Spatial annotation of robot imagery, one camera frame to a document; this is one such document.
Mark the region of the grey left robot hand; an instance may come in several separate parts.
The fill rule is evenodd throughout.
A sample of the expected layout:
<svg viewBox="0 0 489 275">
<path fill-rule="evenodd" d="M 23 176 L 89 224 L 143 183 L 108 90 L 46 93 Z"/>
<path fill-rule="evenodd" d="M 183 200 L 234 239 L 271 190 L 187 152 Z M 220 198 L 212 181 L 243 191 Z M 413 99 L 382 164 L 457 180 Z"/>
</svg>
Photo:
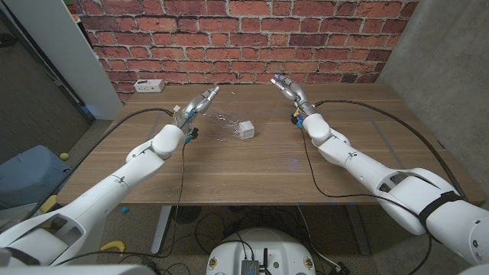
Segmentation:
<svg viewBox="0 0 489 275">
<path fill-rule="evenodd" d="M 219 93 L 219 86 L 212 87 L 193 98 L 186 107 L 176 113 L 176 126 L 184 133 L 191 132 L 193 120 L 198 114 L 205 113 L 212 100 Z"/>
</svg>

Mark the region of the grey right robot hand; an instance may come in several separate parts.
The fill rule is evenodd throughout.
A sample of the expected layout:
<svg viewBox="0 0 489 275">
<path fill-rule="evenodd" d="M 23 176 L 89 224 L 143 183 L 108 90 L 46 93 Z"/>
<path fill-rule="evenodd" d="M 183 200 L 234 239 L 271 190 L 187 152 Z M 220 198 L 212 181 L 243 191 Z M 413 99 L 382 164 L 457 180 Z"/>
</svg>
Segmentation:
<svg viewBox="0 0 489 275">
<path fill-rule="evenodd" d="M 306 116 L 316 113 L 313 105 L 309 102 L 302 88 L 290 78 L 275 74 L 270 80 L 290 101 Z"/>
</svg>

